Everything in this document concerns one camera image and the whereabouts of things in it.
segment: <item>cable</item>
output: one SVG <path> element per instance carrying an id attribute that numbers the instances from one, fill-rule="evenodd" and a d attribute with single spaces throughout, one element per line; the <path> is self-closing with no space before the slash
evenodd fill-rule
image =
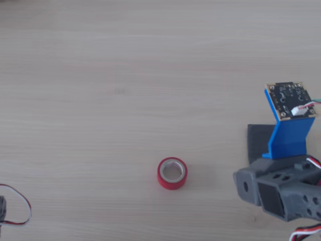
<path id="1" fill-rule="evenodd" d="M 12 221 L 7 221 L 7 220 L 4 220 L 4 221 L 0 221 L 0 225 L 13 225 L 13 226 L 21 226 L 21 225 L 25 225 L 27 224 L 31 217 L 32 217 L 32 213 L 31 213 L 31 205 L 29 203 L 29 201 L 26 199 L 25 196 L 23 196 L 21 193 L 19 193 L 16 189 L 14 189 L 13 187 L 9 186 L 9 185 L 6 185 L 6 184 L 0 184 L 0 187 L 4 187 L 4 188 L 7 188 L 9 189 L 10 191 L 14 192 L 16 195 L 18 195 L 26 204 L 27 208 L 28 208 L 28 211 L 29 211 L 29 217 L 26 221 L 24 222 L 12 222 Z"/>
<path id="2" fill-rule="evenodd" d="M 311 101 L 309 103 L 306 103 L 304 105 L 300 105 L 299 109 L 304 109 L 304 108 L 307 108 L 307 107 L 310 107 L 310 106 L 314 106 L 315 104 L 321 104 L 321 101 L 313 100 L 313 101 Z"/>
<path id="3" fill-rule="evenodd" d="M 320 231 L 321 223 L 309 227 L 299 227 L 291 234 L 289 241 L 301 241 Z"/>
<path id="4" fill-rule="evenodd" d="M 315 165 L 316 167 L 321 169 L 321 162 L 318 161 L 316 158 L 308 157 L 306 160 L 311 162 L 313 165 Z"/>

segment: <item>wood grain surface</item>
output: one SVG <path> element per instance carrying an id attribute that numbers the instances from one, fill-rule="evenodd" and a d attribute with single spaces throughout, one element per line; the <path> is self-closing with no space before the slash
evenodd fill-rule
<path id="1" fill-rule="evenodd" d="M 0 1 L 0 182 L 33 206 L 1 239 L 288 240 L 298 225 L 240 200 L 264 84 L 321 97 L 317 0 Z M 308 138 L 321 156 L 321 121 Z M 156 169 L 183 159 L 185 186 Z M 8 200 L 7 219 L 27 216 Z"/>

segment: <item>gray 3d printed part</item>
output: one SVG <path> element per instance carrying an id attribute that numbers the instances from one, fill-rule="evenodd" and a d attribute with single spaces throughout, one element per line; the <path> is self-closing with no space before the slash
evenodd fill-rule
<path id="1" fill-rule="evenodd" d="M 309 155 L 284 159 L 259 158 L 234 173 L 241 199 L 285 221 L 299 217 L 321 221 L 321 169 Z"/>

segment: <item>tape roll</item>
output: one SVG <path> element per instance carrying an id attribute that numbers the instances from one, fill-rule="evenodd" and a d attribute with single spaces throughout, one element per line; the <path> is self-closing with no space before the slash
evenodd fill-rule
<path id="1" fill-rule="evenodd" d="M 170 166 L 175 166 L 181 171 L 179 178 L 172 180 L 164 175 L 164 170 Z M 169 190 L 176 190 L 185 184 L 187 172 L 187 166 L 181 159 L 176 157 L 167 157 L 158 165 L 157 179 L 162 187 Z"/>

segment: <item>circuit board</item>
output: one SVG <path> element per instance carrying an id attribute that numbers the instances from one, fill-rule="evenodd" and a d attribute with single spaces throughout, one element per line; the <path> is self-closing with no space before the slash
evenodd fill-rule
<path id="1" fill-rule="evenodd" d="M 316 117 L 315 109 L 313 106 L 309 107 L 308 112 L 304 115 L 293 116 L 291 113 L 291 110 L 294 107 L 307 104 L 311 101 L 306 88 L 301 82 L 268 84 L 266 86 L 266 89 L 270 95 L 280 121 L 286 121 L 296 118 Z"/>

